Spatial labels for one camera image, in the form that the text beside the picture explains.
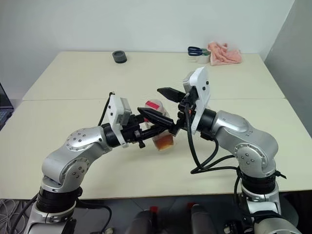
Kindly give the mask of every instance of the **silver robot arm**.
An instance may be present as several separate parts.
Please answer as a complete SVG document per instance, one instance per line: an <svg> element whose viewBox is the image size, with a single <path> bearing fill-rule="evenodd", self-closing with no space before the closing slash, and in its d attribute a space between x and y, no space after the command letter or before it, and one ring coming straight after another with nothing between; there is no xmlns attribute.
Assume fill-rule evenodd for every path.
<svg viewBox="0 0 312 234"><path fill-rule="evenodd" d="M275 182L274 156L278 150L275 138L254 128L243 117L225 111L216 113L211 132L219 145L238 160L249 212L271 210L281 214Z"/></svg>
<svg viewBox="0 0 312 234"><path fill-rule="evenodd" d="M101 126L79 129L43 162L39 199L24 234L61 234L70 229L80 185L91 164L112 150Z"/></svg>

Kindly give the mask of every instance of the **black cylinder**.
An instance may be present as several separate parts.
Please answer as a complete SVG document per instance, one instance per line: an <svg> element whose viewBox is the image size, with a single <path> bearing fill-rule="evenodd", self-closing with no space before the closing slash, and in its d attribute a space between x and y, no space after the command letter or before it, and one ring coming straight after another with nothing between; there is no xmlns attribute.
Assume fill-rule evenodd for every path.
<svg viewBox="0 0 312 234"><path fill-rule="evenodd" d="M113 132L111 125L109 123L105 123L102 125L102 128L104 129L107 144L113 148L119 146L120 143Z"/></svg>
<svg viewBox="0 0 312 234"><path fill-rule="evenodd" d="M37 208L46 213L63 212L71 208L81 194L81 187L68 193L53 193L40 187Z"/></svg>
<svg viewBox="0 0 312 234"><path fill-rule="evenodd" d="M210 109L205 109L204 113L202 114L197 130L203 131L203 130L211 130L211 127L213 125L214 119L215 119L216 112Z"/></svg>
<svg viewBox="0 0 312 234"><path fill-rule="evenodd" d="M254 194L268 194L275 189L275 175L265 178L250 177L241 173L242 184Z"/></svg>

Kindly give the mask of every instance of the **table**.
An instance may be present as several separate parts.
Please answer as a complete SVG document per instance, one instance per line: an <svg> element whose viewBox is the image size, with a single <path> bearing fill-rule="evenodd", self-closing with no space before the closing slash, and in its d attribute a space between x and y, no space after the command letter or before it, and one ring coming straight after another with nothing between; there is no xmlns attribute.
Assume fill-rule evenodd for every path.
<svg viewBox="0 0 312 234"><path fill-rule="evenodd" d="M61 52L23 100L97 99L106 98L110 91L148 98L161 87L184 91L182 80L203 66L186 53L126 54L128 61L117 64L112 52ZM284 98L259 55L242 58L241 64L207 65L212 99Z"/></svg>
<svg viewBox="0 0 312 234"><path fill-rule="evenodd" d="M129 102L134 106L143 105ZM0 132L0 198L30 199L40 187L44 158L60 147L67 136L82 127L95 126L105 100L23 101ZM164 103L172 117L176 104ZM278 178L281 191L309 190L312 140L286 99L211 100L214 110L245 117L255 128L272 134L278 144L277 169L287 176ZM116 198L163 195L232 193L234 171L191 175L195 167L186 132L180 131L173 148L158 152L151 140L146 148L138 144L114 148L93 163L82 183L82 198ZM214 149L212 142L194 139L198 156L204 159ZM227 155L220 149L216 158ZM237 165L231 158L223 165Z"/></svg>

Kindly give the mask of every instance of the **red object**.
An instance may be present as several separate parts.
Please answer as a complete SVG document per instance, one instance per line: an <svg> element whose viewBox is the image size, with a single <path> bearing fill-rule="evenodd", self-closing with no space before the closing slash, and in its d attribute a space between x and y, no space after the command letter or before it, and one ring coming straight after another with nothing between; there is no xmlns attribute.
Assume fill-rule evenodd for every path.
<svg viewBox="0 0 312 234"><path fill-rule="evenodd" d="M151 206L150 211L155 214L158 213L158 206Z"/></svg>
<svg viewBox="0 0 312 234"><path fill-rule="evenodd" d="M187 203L187 209L190 210L195 204L196 204L195 202Z"/></svg>
<svg viewBox="0 0 312 234"><path fill-rule="evenodd" d="M152 108L155 109L155 110L157 110L157 109L159 108L159 105L157 105L156 103L153 103L153 102L151 102L151 101L147 101L145 104L146 104L147 106L152 107Z"/></svg>

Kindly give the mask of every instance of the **black cable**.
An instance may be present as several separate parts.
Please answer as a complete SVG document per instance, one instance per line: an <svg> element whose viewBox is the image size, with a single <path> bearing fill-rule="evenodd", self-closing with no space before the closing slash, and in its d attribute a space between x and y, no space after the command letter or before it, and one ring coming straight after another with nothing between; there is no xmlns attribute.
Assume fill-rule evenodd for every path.
<svg viewBox="0 0 312 234"><path fill-rule="evenodd" d="M197 170L197 171L194 171L192 170L191 171L191 174L198 174L198 173L203 173L203 172L212 172L212 171L218 171L218 170L227 170L227 169L231 169L231 170L237 170L236 167L230 167L230 166L225 166L225 167L213 167L213 168L206 168L204 170Z"/></svg>
<svg viewBox="0 0 312 234"><path fill-rule="evenodd" d="M238 187L239 180L240 180L240 177L237 176L235 184L234 184L234 203L238 206L239 204L238 204L238 199L237 199L237 187Z"/></svg>
<svg viewBox="0 0 312 234"><path fill-rule="evenodd" d="M97 124L98 126L101 126L101 124L102 124L102 122L103 122L103 119L104 119L104 117L105 117L105 113L106 113L106 110L107 110L107 107L108 107L108 103L109 103L109 100L111 99L111 95L112 95L112 94L113 94L112 92L109 93L109 97L108 97L108 99L107 99L107 101L106 101L106 104L105 104L105 107L104 107L102 116L101 116L101 118L99 119L99 122L98 122L98 124Z"/></svg>
<svg viewBox="0 0 312 234"><path fill-rule="evenodd" d="M227 155L227 156L224 156L222 158L219 158L218 160L212 162L211 164L209 164L208 166L205 167L204 170L199 170L197 167L194 168L193 170L191 170L191 174L198 174L198 173L201 173L201 172L209 172L209 171L215 171L215 170L209 170L211 169L213 166L217 165L218 163L224 161L224 160L227 160L229 158L233 158L235 156L233 155Z"/></svg>
<svg viewBox="0 0 312 234"><path fill-rule="evenodd" d="M191 150L191 154L192 157L194 159L194 162L197 166L197 168L204 170L204 168L202 167L202 165L200 164L197 155L196 155L196 151L194 148L194 143L193 143L193 137L192 137L192 129L191 129L191 117L190 117L190 106L188 103L185 104L185 108L184 108L184 113L185 113L185 120L186 120L186 128L187 128L187 139L189 142L189 146L190 146L190 150Z"/></svg>
<svg viewBox="0 0 312 234"><path fill-rule="evenodd" d="M21 212L19 213L19 215L17 216L12 228L11 228L11 231L10 231L10 234L14 234L14 231L16 229L16 226L18 225L19 221L20 221L20 218L23 216L23 214L25 213L25 211L28 209L28 207L30 207L31 204L33 204L36 199L37 199L37 196L38 194L36 194L27 204L26 206L21 210Z"/></svg>
<svg viewBox="0 0 312 234"><path fill-rule="evenodd" d="M109 217L108 217L108 220L106 221L104 227L102 228L101 230L101 234L105 233L105 229L107 228L109 222L111 221L112 219L112 209L109 208L108 206L106 205L103 205L103 204L100 204L100 203L88 203L88 202L83 202L83 201L80 201L78 198L76 200L76 206L78 208L85 208L85 209L99 209L99 208L105 208L108 210L109 212Z"/></svg>
<svg viewBox="0 0 312 234"><path fill-rule="evenodd" d="M219 142L215 137L213 137L213 141L215 142L215 149L214 152L203 162L200 163L198 160L198 157L196 155L194 143L193 143L193 137L192 137L192 128L191 128L191 116L190 116L190 106L188 103L185 104L184 108L184 113L185 113L185 120L186 120L186 127L187 127L187 137L188 137L188 142L191 150L192 157L194 159L194 162L196 164L196 168L191 170L191 174L198 174L202 172L210 172L210 171L217 171L217 170L225 170L225 169L234 169L236 170L236 167L217 167L217 168L211 168L215 166L216 164L228 159L234 157L233 155L230 156L225 156L222 157L215 162L211 163L210 165L206 166L207 163L209 163L213 158L216 156L218 149L219 149Z"/></svg>

